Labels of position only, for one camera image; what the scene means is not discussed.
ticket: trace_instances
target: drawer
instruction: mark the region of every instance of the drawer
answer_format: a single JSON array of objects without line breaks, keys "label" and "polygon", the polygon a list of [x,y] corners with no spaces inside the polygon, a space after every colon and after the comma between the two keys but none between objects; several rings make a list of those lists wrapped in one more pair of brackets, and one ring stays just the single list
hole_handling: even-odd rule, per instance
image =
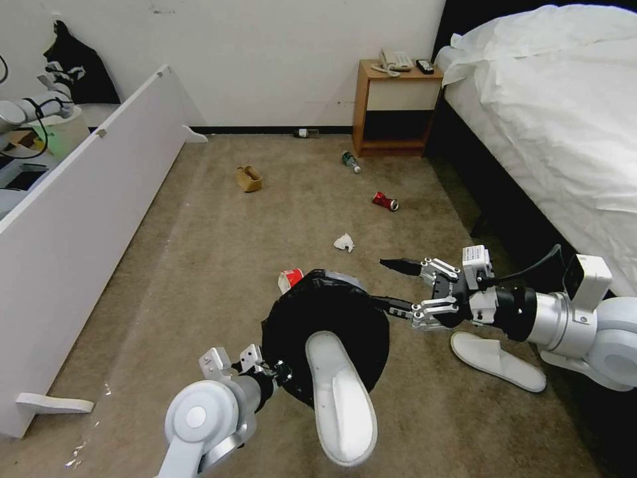
[{"label": "drawer", "polygon": [[368,110],[433,110],[440,80],[371,80]]}]

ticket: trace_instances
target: nightstand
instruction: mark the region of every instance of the nightstand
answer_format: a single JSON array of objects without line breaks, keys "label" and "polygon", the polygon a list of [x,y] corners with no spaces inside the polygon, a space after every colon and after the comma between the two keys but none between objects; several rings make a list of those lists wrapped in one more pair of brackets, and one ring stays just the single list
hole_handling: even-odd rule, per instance
[{"label": "nightstand", "polygon": [[358,156],[422,155],[440,96],[443,73],[425,75],[416,66],[397,78],[361,60],[352,138]]}]

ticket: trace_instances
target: carpet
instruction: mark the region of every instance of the carpet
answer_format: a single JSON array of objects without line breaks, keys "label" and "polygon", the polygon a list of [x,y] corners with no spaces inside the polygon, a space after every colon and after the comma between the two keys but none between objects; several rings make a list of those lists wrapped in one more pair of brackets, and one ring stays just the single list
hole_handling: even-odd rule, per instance
[{"label": "carpet", "polygon": [[[429,298],[419,279],[378,259],[459,265],[472,244],[465,225],[428,160],[363,159],[355,175],[340,163],[349,148],[348,136],[280,135],[184,146],[50,391],[96,401],[93,413],[37,417],[24,440],[0,443],[0,475],[154,476],[172,398],[202,378],[197,359],[210,347],[236,360],[260,343],[281,270],[326,268],[358,277],[373,294]],[[235,184],[235,168],[246,164],[263,175],[261,191]],[[400,209],[372,204],[376,191]],[[346,232],[351,254],[332,246]],[[506,259],[496,266],[510,267]],[[280,390],[248,444],[209,476],[602,476],[552,385],[530,394],[455,358],[447,331],[416,332],[399,319],[390,327],[388,363],[371,393],[378,442],[367,462],[332,464],[312,410]],[[538,364],[529,345],[505,348]]]}]

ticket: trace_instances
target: baseboard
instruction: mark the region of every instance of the baseboard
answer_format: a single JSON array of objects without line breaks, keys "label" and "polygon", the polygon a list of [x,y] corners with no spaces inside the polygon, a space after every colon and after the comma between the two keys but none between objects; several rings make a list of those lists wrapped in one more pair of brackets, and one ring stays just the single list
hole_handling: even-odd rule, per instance
[{"label": "baseboard", "polygon": [[[351,126],[309,126],[319,134],[352,134]],[[191,126],[199,134],[292,134],[299,126]]]}]

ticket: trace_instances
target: red cup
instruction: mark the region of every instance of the red cup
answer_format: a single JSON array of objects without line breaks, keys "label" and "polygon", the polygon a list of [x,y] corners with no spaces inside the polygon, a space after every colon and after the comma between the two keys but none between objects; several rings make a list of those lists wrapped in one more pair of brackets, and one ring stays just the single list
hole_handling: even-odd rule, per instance
[{"label": "red cup", "polygon": [[281,294],[288,292],[301,279],[303,279],[303,271],[299,268],[281,272],[279,274]]}]

